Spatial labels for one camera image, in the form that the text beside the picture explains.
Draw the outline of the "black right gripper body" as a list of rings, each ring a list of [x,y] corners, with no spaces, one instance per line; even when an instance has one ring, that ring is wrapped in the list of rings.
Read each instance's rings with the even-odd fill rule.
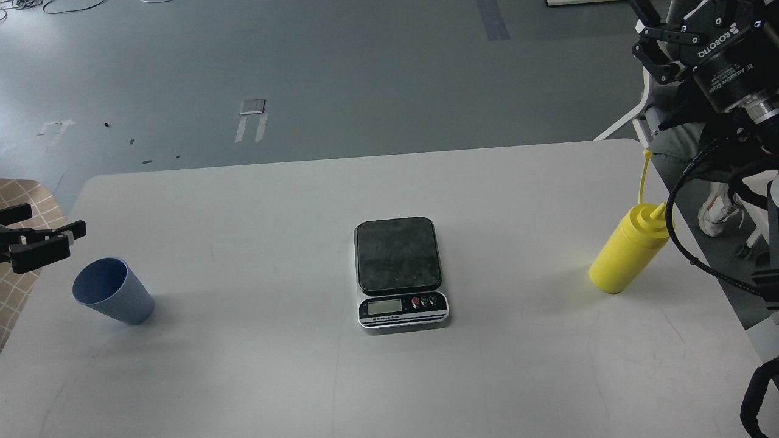
[[[680,47],[679,61],[713,110],[777,113],[776,1],[702,1],[682,31],[693,44]]]

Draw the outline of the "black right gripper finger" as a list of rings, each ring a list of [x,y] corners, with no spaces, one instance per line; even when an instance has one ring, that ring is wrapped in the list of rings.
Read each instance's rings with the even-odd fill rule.
[[[666,25],[659,27],[639,25],[637,33],[639,41],[632,45],[632,55],[659,84],[678,80],[683,70],[681,61],[667,54],[664,43],[676,46],[696,46],[700,43],[700,34],[684,32],[681,29],[668,29]]]
[[[657,11],[651,1],[629,0],[628,3],[632,11],[635,12],[635,16],[645,27],[657,28],[666,25],[665,20],[660,16],[659,11]]]

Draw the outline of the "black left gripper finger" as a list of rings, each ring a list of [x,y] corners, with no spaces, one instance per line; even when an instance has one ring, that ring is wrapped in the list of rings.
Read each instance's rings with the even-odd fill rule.
[[[25,274],[42,266],[66,260],[74,241],[85,237],[85,221],[60,228],[34,229],[1,227],[1,261],[14,273]]]
[[[13,207],[5,207],[0,211],[0,222],[2,226],[10,226],[27,221],[32,217],[32,206],[30,203],[21,203]]]

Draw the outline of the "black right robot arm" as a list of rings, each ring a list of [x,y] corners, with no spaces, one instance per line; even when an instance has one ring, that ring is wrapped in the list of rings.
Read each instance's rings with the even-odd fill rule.
[[[674,1],[663,18],[649,1],[632,1],[645,69],[645,92],[631,116],[655,162],[671,180],[671,199],[699,178],[712,182],[699,227],[720,235],[741,210],[767,215],[769,249],[751,283],[716,271],[671,241],[690,263],[768,305],[777,305],[777,178],[767,192],[744,180],[777,170],[777,2]]]

